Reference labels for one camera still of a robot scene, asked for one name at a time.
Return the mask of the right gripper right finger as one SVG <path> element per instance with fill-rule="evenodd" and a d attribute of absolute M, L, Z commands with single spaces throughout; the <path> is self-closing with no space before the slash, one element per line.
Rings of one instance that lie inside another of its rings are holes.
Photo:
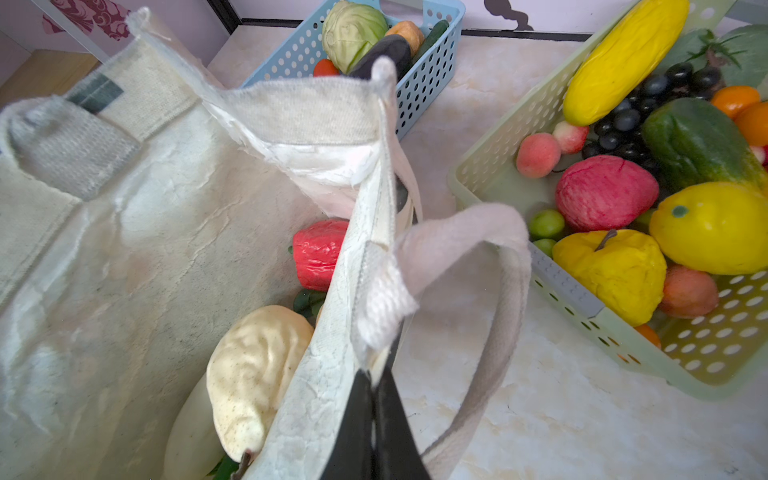
<path fill-rule="evenodd" d="M 384 368 L 374 392 L 374 422 L 374 478 L 430 480 L 389 367 Z"/>

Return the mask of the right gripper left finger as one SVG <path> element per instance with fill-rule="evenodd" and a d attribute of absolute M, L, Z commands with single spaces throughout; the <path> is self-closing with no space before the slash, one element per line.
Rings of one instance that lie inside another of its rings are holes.
<path fill-rule="evenodd" d="M 358 370 L 321 480 L 373 478 L 373 425 L 374 405 L 370 378 Z"/>

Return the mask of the cream pear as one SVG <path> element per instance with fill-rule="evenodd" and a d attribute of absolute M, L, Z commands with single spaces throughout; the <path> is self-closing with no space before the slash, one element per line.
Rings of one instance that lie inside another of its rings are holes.
<path fill-rule="evenodd" d="M 268 305 L 238 320 L 217 344 L 206 389 L 215 431 L 231 459 L 263 449 L 313 333 L 302 315 Z"/>

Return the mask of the white radish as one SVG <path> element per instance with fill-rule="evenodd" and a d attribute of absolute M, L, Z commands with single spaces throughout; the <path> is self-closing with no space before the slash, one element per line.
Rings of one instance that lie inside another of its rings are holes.
<path fill-rule="evenodd" d="M 214 427 L 206 375 L 203 375 L 171 429 L 162 479 L 205 479 L 224 455 Z"/>

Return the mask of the red bell pepper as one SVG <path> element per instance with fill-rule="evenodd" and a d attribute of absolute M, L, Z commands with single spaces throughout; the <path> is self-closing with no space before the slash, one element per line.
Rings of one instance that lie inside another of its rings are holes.
<path fill-rule="evenodd" d="M 328 291 L 348 226 L 348 220 L 327 219 L 294 234 L 292 254 L 303 288 Z"/>

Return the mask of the cream canvas grocery tote bag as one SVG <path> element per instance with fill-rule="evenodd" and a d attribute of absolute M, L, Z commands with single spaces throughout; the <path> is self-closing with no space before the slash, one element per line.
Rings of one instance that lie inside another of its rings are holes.
<path fill-rule="evenodd" d="M 168 438 L 241 318 L 302 315 L 309 346 L 239 479 L 320 479 L 358 370 L 373 395 L 422 292 L 482 243 L 501 292 L 466 395 L 418 449 L 448 478 L 504 380 L 531 255 L 521 215 L 424 220 L 394 131 L 396 73 L 227 90 L 148 9 L 133 40 L 63 96 L 1 112 L 1 475 L 162 479 Z M 327 292 L 296 232 L 349 226 Z"/>

